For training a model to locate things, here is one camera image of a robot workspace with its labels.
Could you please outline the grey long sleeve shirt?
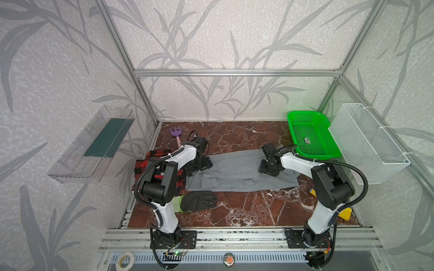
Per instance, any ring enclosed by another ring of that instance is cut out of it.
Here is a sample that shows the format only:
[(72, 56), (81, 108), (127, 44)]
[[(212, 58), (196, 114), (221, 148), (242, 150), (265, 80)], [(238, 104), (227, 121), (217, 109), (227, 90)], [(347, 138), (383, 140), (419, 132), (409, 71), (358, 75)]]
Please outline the grey long sleeve shirt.
[(293, 170), (286, 169), (277, 177), (259, 172), (260, 163), (265, 159), (259, 149), (210, 155), (209, 158), (211, 168), (186, 178), (187, 191), (257, 192), (299, 186), (301, 174)]

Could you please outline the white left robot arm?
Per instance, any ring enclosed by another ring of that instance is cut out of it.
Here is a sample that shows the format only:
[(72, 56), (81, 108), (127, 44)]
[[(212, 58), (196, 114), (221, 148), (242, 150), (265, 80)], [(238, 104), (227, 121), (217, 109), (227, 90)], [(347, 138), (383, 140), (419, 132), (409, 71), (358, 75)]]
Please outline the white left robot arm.
[(149, 158), (145, 169), (133, 187), (134, 197), (142, 205), (150, 207), (158, 226), (151, 233), (155, 240), (177, 244), (182, 240), (182, 230), (177, 212), (196, 212), (217, 206), (217, 196), (211, 191), (198, 191), (177, 196), (178, 172), (193, 173), (210, 169), (212, 162), (204, 156), (207, 139), (195, 136), (192, 141), (180, 143), (180, 147), (162, 157)]

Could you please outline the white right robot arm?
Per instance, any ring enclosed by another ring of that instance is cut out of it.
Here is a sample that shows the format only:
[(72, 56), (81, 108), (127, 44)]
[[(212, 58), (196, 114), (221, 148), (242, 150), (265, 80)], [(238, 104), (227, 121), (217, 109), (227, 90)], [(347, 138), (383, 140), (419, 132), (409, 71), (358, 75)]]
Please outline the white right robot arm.
[[(337, 225), (337, 218), (343, 210), (359, 203), (368, 192), (365, 174), (355, 166), (337, 160), (319, 160), (303, 157), (296, 152), (296, 146), (277, 148), (273, 143), (261, 147), (265, 158), (261, 161), (259, 172), (277, 177), (290, 169), (312, 179), (317, 204), (314, 212), (302, 231), (290, 233), (286, 230), (288, 246), (316, 248), (330, 236), (330, 229)], [(362, 179), (363, 189), (356, 199), (355, 189), (345, 169), (350, 169)]]

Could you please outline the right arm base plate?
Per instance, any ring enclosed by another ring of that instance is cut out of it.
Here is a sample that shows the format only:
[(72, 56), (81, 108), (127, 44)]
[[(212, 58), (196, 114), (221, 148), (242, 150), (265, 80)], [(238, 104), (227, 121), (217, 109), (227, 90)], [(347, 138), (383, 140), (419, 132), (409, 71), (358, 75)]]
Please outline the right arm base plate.
[(284, 234), (288, 248), (318, 248), (329, 250), (332, 246), (332, 238), (329, 230), (326, 230), (322, 234), (315, 234), (310, 229), (285, 228)]

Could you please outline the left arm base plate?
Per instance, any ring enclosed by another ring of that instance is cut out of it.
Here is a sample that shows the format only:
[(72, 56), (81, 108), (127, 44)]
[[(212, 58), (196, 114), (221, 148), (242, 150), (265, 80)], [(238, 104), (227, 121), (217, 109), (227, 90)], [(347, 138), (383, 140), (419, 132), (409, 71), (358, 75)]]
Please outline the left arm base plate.
[(162, 250), (169, 248), (194, 249), (197, 242), (197, 231), (176, 229), (174, 233), (156, 230), (151, 235), (150, 248)]

